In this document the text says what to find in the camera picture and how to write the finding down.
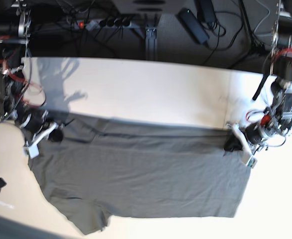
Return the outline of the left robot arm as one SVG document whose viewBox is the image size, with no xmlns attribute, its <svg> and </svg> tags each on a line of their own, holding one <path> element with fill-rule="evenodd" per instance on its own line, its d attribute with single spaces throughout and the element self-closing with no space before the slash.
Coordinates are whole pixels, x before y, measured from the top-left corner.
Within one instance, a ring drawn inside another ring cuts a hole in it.
<svg viewBox="0 0 292 239">
<path fill-rule="evenodd" d="M 292 128 L 292 0 L 278 3 L 277 19 L 272 29 L 270 63 L 263 65 L 263 78 L 253 95 L 255 101 L 269 76 L 276 79 L 271 84 L 273 102 L 261 111 L 263 117 L 245 128 L 228 124 L 231 134 L 224 150 L 246 151 L 254 155 L 262 148 L 269 148 L 268 140 L 274 136 L 286 138 Z"/>
</svg>

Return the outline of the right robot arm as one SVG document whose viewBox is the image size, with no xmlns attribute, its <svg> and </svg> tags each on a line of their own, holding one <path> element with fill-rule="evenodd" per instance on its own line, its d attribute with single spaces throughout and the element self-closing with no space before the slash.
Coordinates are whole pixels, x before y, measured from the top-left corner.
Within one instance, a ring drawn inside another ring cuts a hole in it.
<svg viewBox="0 0 292 239">
<path fill-rule="evenodd" d="M 22 0 L 0 0 L 0 125 L 12 123 L 30 134 L 28 148 L 42 140 L 61 142 L 63 125 L 49 116 L 42 105 L 26 100 L 26 92 L 42 87 L 32 82 L 29 47 L 36 21 L 33 9 Z"/>
</svg>

